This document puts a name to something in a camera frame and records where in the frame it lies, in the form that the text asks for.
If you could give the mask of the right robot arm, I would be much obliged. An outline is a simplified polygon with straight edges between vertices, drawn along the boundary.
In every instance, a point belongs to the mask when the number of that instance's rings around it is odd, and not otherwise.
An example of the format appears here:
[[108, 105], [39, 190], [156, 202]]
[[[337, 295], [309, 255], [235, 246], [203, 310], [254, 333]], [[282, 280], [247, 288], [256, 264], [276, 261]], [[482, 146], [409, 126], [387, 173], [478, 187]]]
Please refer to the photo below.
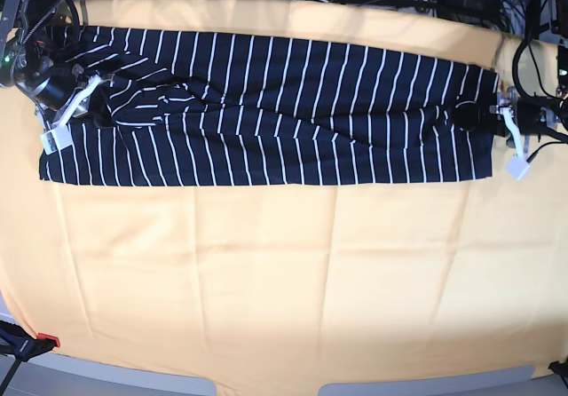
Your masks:
[[114, 76], [63, 61], [85, 28], [73, 0], [1, 0], [1, 86], [30, 99], [47, 131], [70, 121], [112, 125], [93, 96]]

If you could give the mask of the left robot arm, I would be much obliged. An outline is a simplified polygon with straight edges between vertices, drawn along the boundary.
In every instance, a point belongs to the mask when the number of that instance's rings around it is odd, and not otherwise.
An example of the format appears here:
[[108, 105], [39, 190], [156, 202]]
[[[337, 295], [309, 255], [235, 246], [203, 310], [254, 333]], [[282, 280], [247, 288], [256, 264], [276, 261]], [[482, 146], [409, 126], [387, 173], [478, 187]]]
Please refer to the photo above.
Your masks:
[[441, 0], [451, 18], [502, 32], [503, 83], [485, 100], [461, 100], [465, 131], [506, 139], [521, 162], [567, 142], [567, 0]]

